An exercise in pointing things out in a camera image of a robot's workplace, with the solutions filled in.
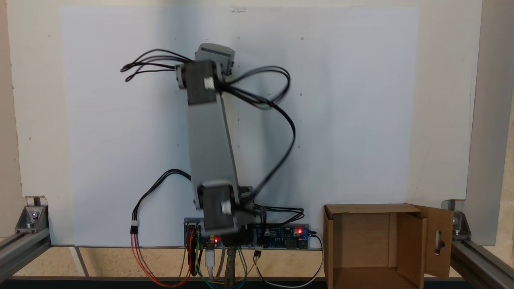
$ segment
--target metal bolt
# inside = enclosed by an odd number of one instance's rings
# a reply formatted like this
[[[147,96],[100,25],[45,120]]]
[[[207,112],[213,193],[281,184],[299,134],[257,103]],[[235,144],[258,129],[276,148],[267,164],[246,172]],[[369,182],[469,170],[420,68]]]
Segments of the metal bolt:
[[[39,217],[39,212],[37,210],[34,210],[30,213],[30,217],[33,219],[37,219]]]

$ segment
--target white wall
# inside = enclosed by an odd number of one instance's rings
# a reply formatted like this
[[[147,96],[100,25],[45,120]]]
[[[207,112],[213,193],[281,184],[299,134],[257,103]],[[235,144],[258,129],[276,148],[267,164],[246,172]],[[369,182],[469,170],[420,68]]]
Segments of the white wall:
[[[465,198],[481,0],[10,0],[9,34],[23,195],[44,195],[48,199],[53,243],[74,243],[60,8],[186,2],[223,6],[418,6],[409,200],[438,207],[442,200]]]

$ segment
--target blue circuit board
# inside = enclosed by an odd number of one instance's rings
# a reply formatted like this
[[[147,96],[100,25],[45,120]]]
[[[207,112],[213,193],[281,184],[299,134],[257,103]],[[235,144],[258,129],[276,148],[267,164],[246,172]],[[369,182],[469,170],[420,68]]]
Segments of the blue circuit board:
[[[257,238],[261,238],[261,229],[255,230]],[[287,248],[287,249],[308,249],[309,229],[304,226],[278,227],[267,229],[268,236],[265,240],[268,248]]]
[[[202,218],[184,218],[184,246],[187,246],[187,229],[188,225],[201,225]],[[265,248],[288,249],[288,250],[307,250],[309,249],[309,227],[306,224],[288,224],[277,228],[268,228],[262,237],[261,229],[254,229],[253,242],[242,245],[244,249],[255,248],[257,239]],[[200,233],[201,247],[205,247],[208,243],[214,245],[215,248],[224,248],[223,237],[215,235],[204,235]]]

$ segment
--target open cardboard box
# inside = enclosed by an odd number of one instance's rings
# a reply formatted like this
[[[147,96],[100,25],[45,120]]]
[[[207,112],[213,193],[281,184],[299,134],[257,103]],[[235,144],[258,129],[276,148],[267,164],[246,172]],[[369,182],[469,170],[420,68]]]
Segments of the open cardboard box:
[[[453,211],[409,204],[325,205],[328,289],[423,288],[449,278]]]

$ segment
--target red wire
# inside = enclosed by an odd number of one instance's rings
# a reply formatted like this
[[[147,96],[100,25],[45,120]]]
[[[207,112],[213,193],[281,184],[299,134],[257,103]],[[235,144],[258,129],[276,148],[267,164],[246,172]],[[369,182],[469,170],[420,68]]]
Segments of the red wire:
[[[189,233],[188,234],[188,246],[189,246],[188,248],[191,248],[191,240],[193,239],[191,236],[192,236],[192,234]],[[191,276],[191,265],[192,264],[189,264],[190,269],[188,270],[188,273],[186,274],[186,276],[180,283],[178,283],[176,285],[169,285],[169,284],[162,283],[161,281],[159,281],[159,279],[157,279],[157,277],[155,277],[155,275],[152,273],[152,271],[150,270],[150,268],[144,261],[143,255],[141,253],[141,248],[139,247],[139,238],[137,235],[131,234],[131,248],[132,248],[132,254],[134,255],[134,258],[136,259],[136,262],[138,263],[139,267],[141,267],[141,269],[148,276],[148,278],[150,278],[155,283],[157,283],[163,287],[175,288],[175,287],[184,285],[189,280],[189,277]],[[185,256],[186,256],[186,253],[184,252],[184,256],[182,258],[182,267],[184,264]],[[180,268],[179,278],[180,278],[181,274],[182,274],[182,268]]]

